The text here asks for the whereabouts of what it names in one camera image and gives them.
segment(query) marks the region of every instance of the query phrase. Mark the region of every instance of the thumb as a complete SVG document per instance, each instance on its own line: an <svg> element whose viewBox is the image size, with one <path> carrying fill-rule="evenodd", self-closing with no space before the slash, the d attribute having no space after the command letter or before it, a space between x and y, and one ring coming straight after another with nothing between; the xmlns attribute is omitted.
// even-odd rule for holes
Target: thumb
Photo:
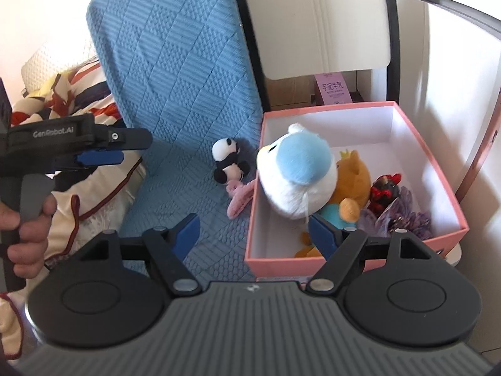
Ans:
<svg viewBox="0 0 501 376"><path fill-rule="evenodd" d="M0 202L0 230L11 231L19 227L21 218L4 203Z"/></svg>

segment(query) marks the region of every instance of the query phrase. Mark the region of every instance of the orange bear ear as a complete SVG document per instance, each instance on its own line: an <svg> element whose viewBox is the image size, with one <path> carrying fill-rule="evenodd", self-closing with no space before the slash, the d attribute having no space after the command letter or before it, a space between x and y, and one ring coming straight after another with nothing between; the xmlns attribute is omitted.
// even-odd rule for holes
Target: orange bear ear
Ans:
<svg viewBox="0 0 501 376"><path fill-rule="evenodd" d="M357 150L353 150L350 154L350 171L355 175L360 171L360 157Z"/></svg>

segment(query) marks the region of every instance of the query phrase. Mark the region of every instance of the pink fuzzy hair clip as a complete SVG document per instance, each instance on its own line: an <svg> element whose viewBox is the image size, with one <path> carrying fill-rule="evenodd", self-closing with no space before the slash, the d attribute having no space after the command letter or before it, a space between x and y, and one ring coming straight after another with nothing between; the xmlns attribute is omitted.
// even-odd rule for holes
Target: pink fuzzy hair clip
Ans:
<svg viewBox="0 0 501 376"><path fill-rule="evenodd" d="M256 180L253 179L248 184L242 184L237 179L231 179L226 185L226 192L231 198L226 214L228 218L235 219L252 200Z"/></svg>

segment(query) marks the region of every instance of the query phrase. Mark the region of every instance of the yellow crown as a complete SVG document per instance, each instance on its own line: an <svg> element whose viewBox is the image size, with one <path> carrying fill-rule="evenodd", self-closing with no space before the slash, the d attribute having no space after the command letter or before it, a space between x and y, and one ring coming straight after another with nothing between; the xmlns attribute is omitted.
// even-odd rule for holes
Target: yellow crown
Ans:
<svg viewBox="0 0 501 376"><path fill-rule="evenodd" d="M344 160L346 158L350 158L350 155L351 155L351 151L350 150L340 151L339 153L341 154L341 159L342 160Z"/></svg>

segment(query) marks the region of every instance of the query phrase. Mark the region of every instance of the blue quilted fabric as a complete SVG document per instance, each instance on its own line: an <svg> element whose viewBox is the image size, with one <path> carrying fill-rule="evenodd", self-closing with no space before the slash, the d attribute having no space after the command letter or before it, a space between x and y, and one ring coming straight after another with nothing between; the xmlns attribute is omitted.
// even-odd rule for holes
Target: blue quilted fabric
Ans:
<svg viewBox="0 0 501 376"><path fill-rule="evenodd" d="M236 1L92 0L87 22L126 125L155 138L121 235L197 213L201 236L185 260L189 270L203 284L252 279L243 261L250 208L230 221L229 197L212 179L212 144L235 137L252 164L261 128Z"/></svg>

